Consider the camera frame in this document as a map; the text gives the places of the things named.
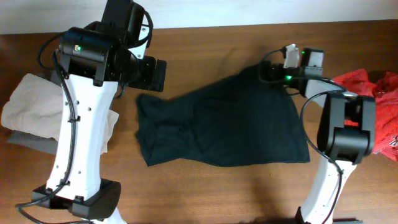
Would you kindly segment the black t-shirt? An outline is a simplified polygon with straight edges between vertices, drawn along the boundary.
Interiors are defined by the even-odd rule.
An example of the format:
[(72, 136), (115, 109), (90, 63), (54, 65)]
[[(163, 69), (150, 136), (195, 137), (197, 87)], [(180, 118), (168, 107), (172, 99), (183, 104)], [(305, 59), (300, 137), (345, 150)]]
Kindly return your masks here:
[(256, 66), (173, 99), (137, 97), (136, 138), (148, 166), (187, 159), (218, 167), (307, 163), (295, 104)]

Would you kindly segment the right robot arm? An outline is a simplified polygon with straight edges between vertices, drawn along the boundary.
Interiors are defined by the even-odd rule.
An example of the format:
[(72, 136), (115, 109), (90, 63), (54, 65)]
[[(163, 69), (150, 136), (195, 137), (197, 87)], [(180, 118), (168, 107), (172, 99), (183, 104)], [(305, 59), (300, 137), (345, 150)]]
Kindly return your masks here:
[(371, 96), (350, 92), (323, 76), (324, 51), (295, 44), (279, 49), (283, 63), (266, 56), (257, 75), (269, 86), (298, 90), (307, 102), (323, 108), (317, 141), (306, 142), (320, 155), (319, 167), (309, 195), (293, 218), (281, 223), (335, 223), (333, 213), (348, 177), (374, 149), (376, 102)]

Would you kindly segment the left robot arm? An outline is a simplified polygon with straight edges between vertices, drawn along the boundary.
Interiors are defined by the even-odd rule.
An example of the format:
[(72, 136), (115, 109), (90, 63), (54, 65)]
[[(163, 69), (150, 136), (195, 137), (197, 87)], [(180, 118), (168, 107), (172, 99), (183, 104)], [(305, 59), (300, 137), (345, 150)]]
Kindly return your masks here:
[(62, 121), (48, 181), (32, 205), (67, 210), (76, 223), (122, 223), (121, 184), (100, 176), (109, 109), (127, 87), (162, 91), (166, 62), (145, 54), (149, 13), (132, 0), (109, 0), (102, 19), (58, 35), (54, 69), (62, 87)]

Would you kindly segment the red crumpled garment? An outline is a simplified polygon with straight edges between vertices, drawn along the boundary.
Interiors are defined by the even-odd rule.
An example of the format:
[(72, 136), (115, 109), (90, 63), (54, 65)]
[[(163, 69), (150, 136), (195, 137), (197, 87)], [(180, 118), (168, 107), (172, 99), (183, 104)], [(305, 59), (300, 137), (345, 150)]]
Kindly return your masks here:
[(355, 70), (333, 79), (348, 91), (372, 96), (376, 101), (374, 154), (397, 161), (397, 74), (383, 72), (377, 82), (369, 79), (365, 69)]

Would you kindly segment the beige folded garment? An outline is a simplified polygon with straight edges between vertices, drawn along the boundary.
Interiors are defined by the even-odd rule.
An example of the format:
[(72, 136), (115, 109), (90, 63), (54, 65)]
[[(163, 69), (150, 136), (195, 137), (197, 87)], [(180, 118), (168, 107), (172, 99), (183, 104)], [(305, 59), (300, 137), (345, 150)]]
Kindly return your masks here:
[[(94, 111), (95, 103), (109, 107), (117, 82), (95, 86), (91, 78), (72, 75), (65, 82), (75, 101), (75, 112)], [(9, 143), (18, 144), (48, 154), (57, 153), (62, 111), (69, 110), (62, 87), (28, 73), (12, 92), (1, 113), (1, 125), (13, 130)]]

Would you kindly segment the grey folded garment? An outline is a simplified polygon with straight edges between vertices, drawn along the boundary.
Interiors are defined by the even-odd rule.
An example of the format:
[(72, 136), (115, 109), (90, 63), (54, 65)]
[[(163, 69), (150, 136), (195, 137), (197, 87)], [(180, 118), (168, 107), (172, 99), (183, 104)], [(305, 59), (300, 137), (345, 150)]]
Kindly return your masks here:
[(55, 154), (62, 119), (62, 88), (50, 79), (26, 74), (1, 113), (1, 124), (12, 131), (8, 143)]

